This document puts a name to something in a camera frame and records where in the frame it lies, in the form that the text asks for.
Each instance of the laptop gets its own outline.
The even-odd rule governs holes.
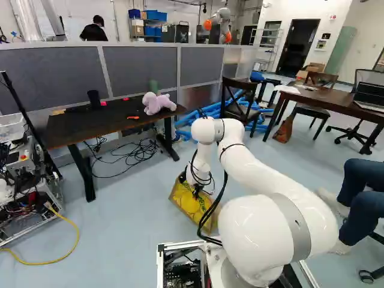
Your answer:
[[[384,113],[384,86],[360,82],[353,102],[360,108]]]

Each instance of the yellow cable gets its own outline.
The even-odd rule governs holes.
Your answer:
[[[28,266],[40,266],[40,265],[48,265],[48,264],[53,264],[53,263],[57,263],[65,258],[67,258],[72,252],[73,250],[75,250],[77,244],[79,243],[79,239],[80,239],[80,230],[79,228],[76,226],[76,224],[74,222],[72,222],[71,220],[65,218],[64,216],[60,215],[59,213],[57,213],[51,206],[51,204],[48,204],[46,203],[45,206],[51,210],[53,213],[55,213],[55,215],[61,219],[63,219],[64,221],[70,223],[76,230],[76,241],[72,247],[72,249],[64,256],[60,257],[59,259],[56,259],[56,260],[51,260],[51,261],[47,261],[47,262],[36,262],[36,263],[31,263],[31,262],[27,262],[27,261],[24,261],[22,259],[20,259],[12,250],[10,250],[9,248],[0,248],[0,251],[6,251],[6,252],[9,252],[15,259],[16,261],[20,262],[21,264],[24,264],[24,265],[28,265]]]

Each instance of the light blue floor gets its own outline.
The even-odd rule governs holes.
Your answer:
[[[350,89],[342,85],[337,88]],[[287,115],[292,107],[293,103],[290,103]],[[354,126],[357,121],[333,113],[329,123]],[[315,142],[312,141],[319,123],[309,130],[310,122],[306,116],[297,116],[292,138],[287,144],[273,139],[264,143],[262,134],[250,139],[249,132],[245,135],[245,144],[260,161],[309,189],[325,187],[334,193],[340,189],[343,164],[347,159],[384,159],[383,136],[378,138],[371,156],[362,156],[358,153],[360,144],[354,141],[344,140],[335,145],[338,132],[322,132]],[[372,124],[364,123],[361,131],[369,134],[372,129]],[[191,160],[195,148],[191,142],[177,143],[178,162],[158,153],[117,179],[96,180],[97,199],[92,203],[81,197],[83,185],[75,165],[63,167],[64,193],[67,200],[71,200],[65,216],[80,227],[79,246],[64,261],[39,267],[23,266],[10,255],[0,254],[1,287],[155,287],[156,245],[197,239],[196,226],[168,200],[175,178]],[[99,164],[95,173],[111,175],[122,168],[122,165]],[[215,154],[212,155],[212,174],[220,187],[223,170]],[[229,179],[223,203],[246,193],[243,187]],[[12,249],[25,260],[40,262],[63,255],[73,241],[73,228],[63,221],[54,221],[23,238]],[[356,272],[384,265],[384,247],[365,239],[351,255],[326,254],[307,262],[322,287],[367,287],[360,282]],[[384,280],[377,280],[370,287],[383,286]]]

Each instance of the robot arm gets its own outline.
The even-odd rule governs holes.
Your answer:
[[[232,35],[229,30],[230,10],[227,7],[220,8],[211,18],[204,22],[204,28],[208,31],[212,29],[212,25],[220,24],[220,44],[231,42]]]
[[[243,279],[264,287],[283,265],[334,246],[338,226],[332,211],[313,192],[257,160],[242,142],[241,122],[200,118],[191,133],[199,142],[192,168],[200,179],[209,179],[211,145],[219,142],[221,165],[251,191],[226,203],[218,220],[223,247]],[[188,170],[188,183],[196,184]]]

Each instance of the stuffed animal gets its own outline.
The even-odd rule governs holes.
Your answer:
[[[144,112],[147,115],[154,115],[165,107],[171,111],[176,110],[176,104],[169,100],[169,94],[156,96],[153,92],[148,92],[143,97],[143,104],[146,106]]]

